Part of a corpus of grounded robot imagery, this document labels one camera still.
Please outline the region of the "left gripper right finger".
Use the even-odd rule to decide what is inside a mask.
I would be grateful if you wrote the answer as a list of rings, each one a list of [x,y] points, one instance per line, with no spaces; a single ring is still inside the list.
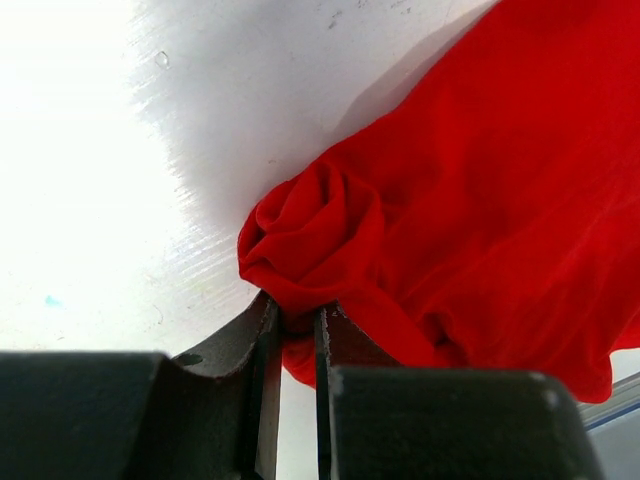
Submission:
[[[530,371],[401,366],[338,304],[315,316],[323,479],[599,479],[578,408]]]

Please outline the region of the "red t shirt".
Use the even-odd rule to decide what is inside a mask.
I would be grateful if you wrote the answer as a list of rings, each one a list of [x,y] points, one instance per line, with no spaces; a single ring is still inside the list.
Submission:
[[[539,371],[583,402],[639,344],[639,5],[500,1],[392,112],[271,190],[240,276],[281,307],[338,302],[405,366]]]

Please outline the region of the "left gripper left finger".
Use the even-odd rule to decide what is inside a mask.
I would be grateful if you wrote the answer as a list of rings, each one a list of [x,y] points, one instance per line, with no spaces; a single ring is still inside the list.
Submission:
[[[272,479],[278,309],[258,295],[176,357],[1,356],[5,479]]]

